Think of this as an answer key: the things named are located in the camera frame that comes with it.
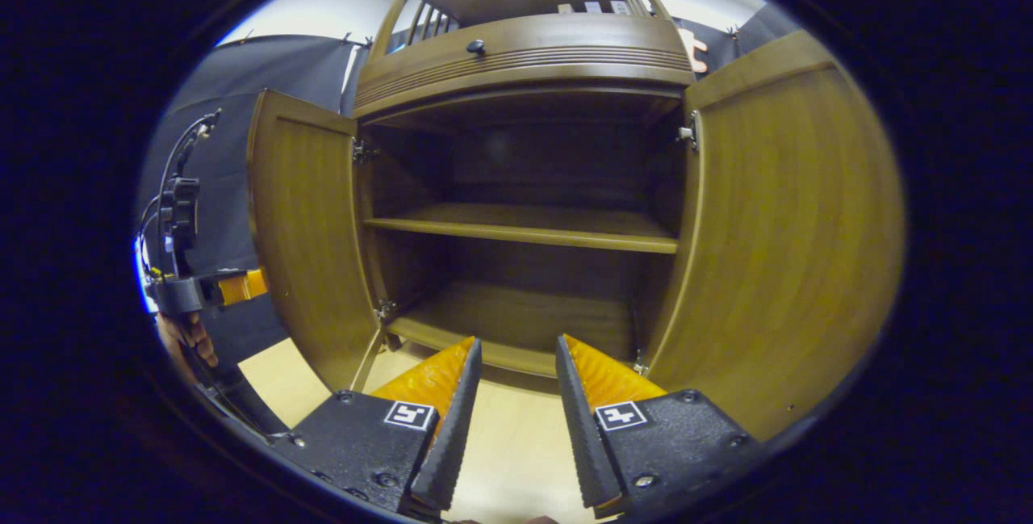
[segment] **wooden shelf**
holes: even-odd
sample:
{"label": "wooden shelf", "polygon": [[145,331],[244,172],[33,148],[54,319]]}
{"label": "wooden shelf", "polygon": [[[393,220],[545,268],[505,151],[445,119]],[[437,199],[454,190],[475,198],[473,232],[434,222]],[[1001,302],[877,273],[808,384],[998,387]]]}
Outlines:
{"label": "wooden shelf", "polygon": [[486,282],[451,282],[386,330],[432,348],[476,336],[484,364],[543,376],[556,376],[556,339],[564,333],[620,361],[632,356],[626,303]]}
{"label": "wooden shelf", "polygon": [[539,205],[436,204],[390,218],[366,219],[382,229],[528,244],[674,254],[678,240],[637,212]]}

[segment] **metal hinge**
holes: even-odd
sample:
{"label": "metal hinge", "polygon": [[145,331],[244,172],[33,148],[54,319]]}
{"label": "metal hinge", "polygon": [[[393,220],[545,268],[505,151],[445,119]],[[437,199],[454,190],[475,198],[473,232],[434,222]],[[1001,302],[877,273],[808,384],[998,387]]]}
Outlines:
{"label": "metal hinge", "polygon": [[380,149],[374,148],[369,142],[365,142],[362,138],[355,138],[354,145],[351,148],[351,162],[362,164],[379,154]]}
{"label": "metal hinge", "polygon": [[388,314],[398,310],[398,304],[396,304],[393,300],[380,300],[379,306],[380,308],[373,311],[373,313],[377,315],[378,322],[383,322],[387,318]]}
{"label": "metal hinge", "polygon": [[643,364],[641,348],[638,348],[638,350],[635,351],[635,363],[631,366],[631,370],[639,375],[649,371],[649,366]]}
{"label": "metal hinge", "polygon": [[699,151],[699,142],[696,141],[696,130],[699,127],[699,111],[693,111],[689,119],[689,126],[678,129],[678,138],[675,142],[688,141],[693,151]]}

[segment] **floor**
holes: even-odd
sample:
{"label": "floor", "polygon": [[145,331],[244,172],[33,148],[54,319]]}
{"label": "floor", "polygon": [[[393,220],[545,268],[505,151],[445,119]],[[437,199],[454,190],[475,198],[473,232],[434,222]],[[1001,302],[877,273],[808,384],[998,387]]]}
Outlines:
{"label": "floor", "polygon": [[[383,350],[363,391],[434,352],[411,342]],[[241,371],[288,427],[330,396],[290,339],[244,361]],[[560,524],[596,522],[582,506],[556,380],[483,367],[452,506],[442,518],[524,524],[542,515]]]}

